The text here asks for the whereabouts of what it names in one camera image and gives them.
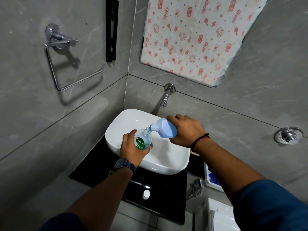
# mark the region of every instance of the forearm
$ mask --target forearm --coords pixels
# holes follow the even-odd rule
[[[132,175],[129,168],[118,169],[80,197],[66,212],[79,216],[88,231],[109,230]]]
[[[199,142],[195,151],[213,171],[231,202],[235,193],[248,184],[265,178],[210,138]]]

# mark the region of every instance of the blue sleeve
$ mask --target blue sleeve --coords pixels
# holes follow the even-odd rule
[[[234,217],[244,230],[308,230],[308,206],[271,180],[259,180],[240,191]]]
[[[39,231],[87,231],[79,217],[73,213],[62,213],[49,219]]]

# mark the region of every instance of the white wash basin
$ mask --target white wash basin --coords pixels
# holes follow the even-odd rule
[[[145,129],[156,123],[160,117],[137,109],[121,112],[106,130],[108,147],[120,155],[122,136],[133,129]],[[189,148],[172,144],[169,139],[161,138],[157,132],[151,132],[153,148],[142,160],[140,167],[160,174],[172,175],[186,168],[189,161]]]

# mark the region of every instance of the green label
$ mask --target green label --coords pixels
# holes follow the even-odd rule
[[[145,149],[145,146],[147,146],[147,144],[144,142],[144,140],[140,137],[136,138],[136,143],[137,143],[136,147],[140,150]]]

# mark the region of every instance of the watch face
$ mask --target watch face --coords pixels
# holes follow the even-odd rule
[[[119,159],[119,160],[116,162],[114,168],[121,168],[121,167],[123,167],[123,166],[126,164],[126,161],[127,161],[127,159],[124,159],[124,158]]]

